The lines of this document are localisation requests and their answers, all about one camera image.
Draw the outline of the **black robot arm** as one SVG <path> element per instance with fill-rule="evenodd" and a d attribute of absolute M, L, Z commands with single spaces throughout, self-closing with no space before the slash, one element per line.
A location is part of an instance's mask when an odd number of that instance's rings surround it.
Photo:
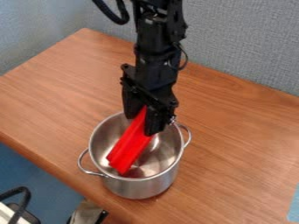
<path fill-rule="evenodd" d="M 123 107 L 129 119 L 144 112 L 144 134 L 151 136 L 172 123 L 179 106 L 173 85 L 188 63 L 183 0 L 133 0 L 133 15 L 135 64 L 121 66 Z"/>

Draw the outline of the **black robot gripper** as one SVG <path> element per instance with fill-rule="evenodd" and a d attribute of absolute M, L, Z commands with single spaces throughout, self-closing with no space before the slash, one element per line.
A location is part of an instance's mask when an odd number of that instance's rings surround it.
<path fill-rule="evenodd" d="M 121 97 L 127 119 L 133 119 L 145 105 L 144 134 L 151 136 L 164 130 L 176 118 L 179 101 L 173 84 L 181 70 L 183 50 L 171 44 L 160 52 L 135 46 L 135 65 L 123 64 Z"/>

